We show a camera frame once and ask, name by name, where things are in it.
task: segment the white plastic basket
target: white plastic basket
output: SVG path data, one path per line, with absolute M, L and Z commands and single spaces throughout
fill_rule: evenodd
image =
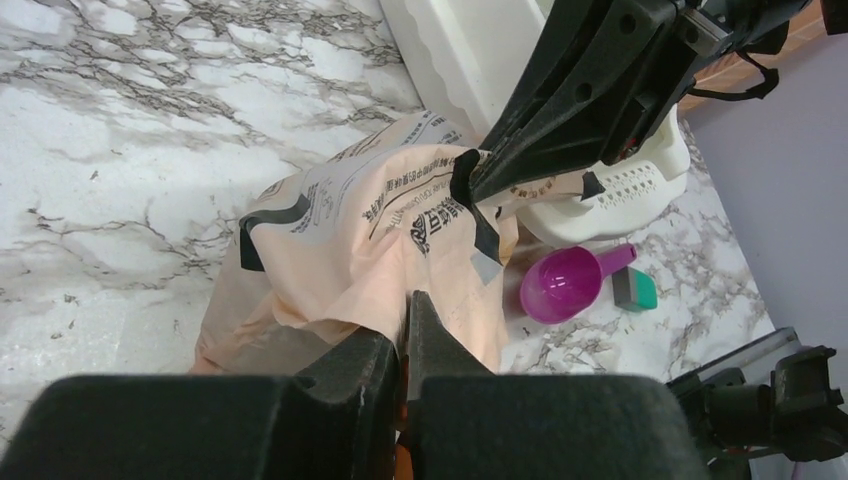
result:
M 381 0 L 424 105 L 480 135 L 491 130 L 542 32 L 552 0 Z M 647 225 L 686 188 L 689 151 L 672 110 L 642 150 L 597 164 L 606 193 L 538 204 L 518 218 L 545 243 L 566 246 Z

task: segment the marble surface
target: marble surface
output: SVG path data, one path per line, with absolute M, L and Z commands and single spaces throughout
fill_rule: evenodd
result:
M 0 450 L 48 382 L 191 363 L 248 200 L 420 109 L 377 0 L 0 2 Z M 504 369 L 670 378 L 772 329 L 695 159 L 633 235 L 660 308 L 514 310 Z

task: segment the gray wall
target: gray wall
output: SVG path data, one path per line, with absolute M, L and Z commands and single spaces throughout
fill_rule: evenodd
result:
M 848 35 L 804 47 L 780 73 L 765 100 L 688 119 L 772 320 L 840 350 L 831 379 L 848 397 Z M 839 478 L 808 467 L 804 478 Z

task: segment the purple cup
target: purple cup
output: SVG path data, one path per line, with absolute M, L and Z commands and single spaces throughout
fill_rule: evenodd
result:
M 557 250 L 536 262 L 521 282 L 521 306 L 539 323 L 573 318 L 601 293 L 604 279 L 636 259 L 629 243 L 595 255 L 583 247 Z

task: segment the sponge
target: sponge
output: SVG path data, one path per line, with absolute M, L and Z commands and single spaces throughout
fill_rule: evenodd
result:
M 657 308 L 657 286 L 645 272 L 626 267 L 612 274 L 615 306 L 631 312 Z

